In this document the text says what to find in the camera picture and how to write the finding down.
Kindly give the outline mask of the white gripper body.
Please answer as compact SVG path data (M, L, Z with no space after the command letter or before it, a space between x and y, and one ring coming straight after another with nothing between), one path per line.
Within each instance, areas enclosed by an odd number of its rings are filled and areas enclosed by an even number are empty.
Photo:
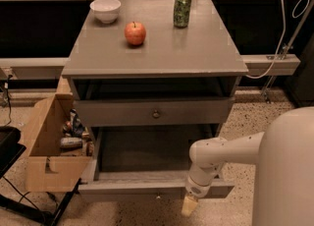
M218 158L217 150L227 141L212 138L196 141L189 149L190 168L185 181L186 193L195 198L205 198L213 179L221 172L224 161Z

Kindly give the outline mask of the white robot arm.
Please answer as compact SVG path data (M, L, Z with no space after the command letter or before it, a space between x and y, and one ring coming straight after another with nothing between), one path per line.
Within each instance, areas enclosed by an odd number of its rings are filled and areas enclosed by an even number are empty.
M314 108L290 110L266 131L189 149L182 215L189 216L226 163L254 164L252 226L314 225Z

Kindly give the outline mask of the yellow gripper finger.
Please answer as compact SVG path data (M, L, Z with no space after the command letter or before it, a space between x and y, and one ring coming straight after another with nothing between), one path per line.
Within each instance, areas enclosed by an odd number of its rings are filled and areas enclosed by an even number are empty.
M198 199L193 195L185 195L183 199L182 215L189 217L198 206Z

